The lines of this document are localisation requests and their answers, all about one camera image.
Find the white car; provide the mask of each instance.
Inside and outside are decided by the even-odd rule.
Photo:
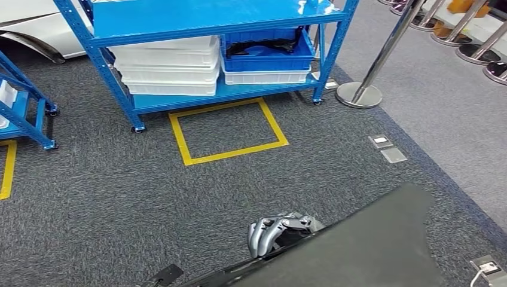
[[[0,1],[0,37],[21,43],[54,63],[86,54],[53,0]],[[79,0],[72,2],[88,29],[92,30]]]

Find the floor socket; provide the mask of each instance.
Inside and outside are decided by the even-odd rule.
[[[393,146],[393,142],[385,135],[368,136],[368,139],[376,148],[387,148],[389,146]]]
[[[487,267],[488,271],[483,272],[481,275],[491,287],[507,287],[507,273],[497,262],[491,255],[470,261],[477,271],[481,267]]]
[[[389,163],[399,163],[407,160],[398,148],[388,148],[380,151]]]

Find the robotic hand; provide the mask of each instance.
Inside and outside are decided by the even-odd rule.
[[[274,244],[286,246],[325,226],[312,216],[297,212],[279,213],[259,219],[248,228],[248,249],[253,258],[262,257],[274,248]]]

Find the metal stanchion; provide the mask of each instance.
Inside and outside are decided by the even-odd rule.
[[[482,45],[466,44],[456,50],[456,54],[463,60],[479,65],[487,65],[491,62],[498,62],[501,58],[490,48],[500,40],[500,37],[507,32],[507,21],[498,28]]]
[[[462,44],[470,43],[472,41],[471,39],[470,39],[470,41],[463,43],[463,41],[461,41],[461,38],[459,38],[459,35],[460,35],[461,31],[463,30],[463,28],[468,24],[468,22],[470,22],[475,17],[477,12],[479,12],[479,9],[481,9],[481,7],[487,1],[488,0],[475,0],[475,2],[472,4],[470,9],[468,9],[468,11],[465,13],[463,18],[461,18],[461,20],[458,22],[458,24],[456,24],[456,27],[454,27],[454,29],[451,32],[449,32],[448,35],[437,36],[435,33],[433,33],[433,34],[431,34],[431,38],[440,44],[444,44],[447,46],[453,46],[453,47],[457,47]]]
[[[391,13],[393,13],[393,14],[400,16],[401,14],[403,14],[403,11],[405,11],[405,7],[407,6],[407,2],[408,2],[407,0],[401,0],[398,3],[391,5],[391,8],[389,8],[389,11],[391,11]]]
[[[362,83],[353,82],[340,85],[337,89],[336,98],[344,105],[353,108],[368,109],[377,106],[382,101],[382,92],[372,86],[371,83],[377,76],[379,70],[386,63],[387,58],[398,43],[401,35],[405,33],[408,25],[421,9],[424,0],[409,0],[407,9],[401,15],[393,32],[389,35],[384,47],[380,50],[377,58],[369,67],[368,73]]]
[[[507,86],[507,63],[489,63],[482,71],[489,79]]]
[[[432,31],[437,22],[437,19],[433,18],[433,16],[444,2],[445,0],[436,0],[425,15],[416,15],[412,23],[410,23],[410,27],[425,32]]]
[[[314,60],[317,60],[317,61],[320,60],[320,54],[318,55],[318,53],[319,53],[319,44],[320,44],[320,26],[317,25],[317,31],[315,31],[315,38],[313,39],[313,49],[315,51],[315,58],[314,58]]]

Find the white plastic storage bin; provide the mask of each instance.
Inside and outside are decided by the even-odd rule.
[[[295,84],[306,82],[306,76],[310,71],[311,68],[305,71],[224,71],[224,74],[226,85]]]
[[[165,65],[213,67],[219,54],[219,41],[216,37],[211,45],[199,49],[160,49],[111,47],[116,61],[122,65]]]
[[[209,83],[153,83],[150,81],[124,81],[131,94],[156,94],[161,96],[214,96],[216,79]]]
[[[150,81],[150,82],[212,82],[220,72],[218,59],[213,67],[184,67],[184,66],[153,66],[153,65],[122,65],[114,64],[121,72],[121,80],[127,82]]]
[[[117,50],[122,48],[159,48],[159,49],[199,49],[202,47],[210,47],[211,41],[216,38],[216,36],[201,36],[194,38],[183,38],[183,39],[175,39],[175,40],[165,40],[165,41],[157,41],[157,42],[147,42],[140,44],[130,44],[130,45],[121,45],[121,46],[113,46],[109,49]]]
[[[6,80],[0,80],[0,100],[9,108],[13,107],[16,101],[17,90],[9,85]],[[0,115],[0,129],[9,126],[9,121]]]

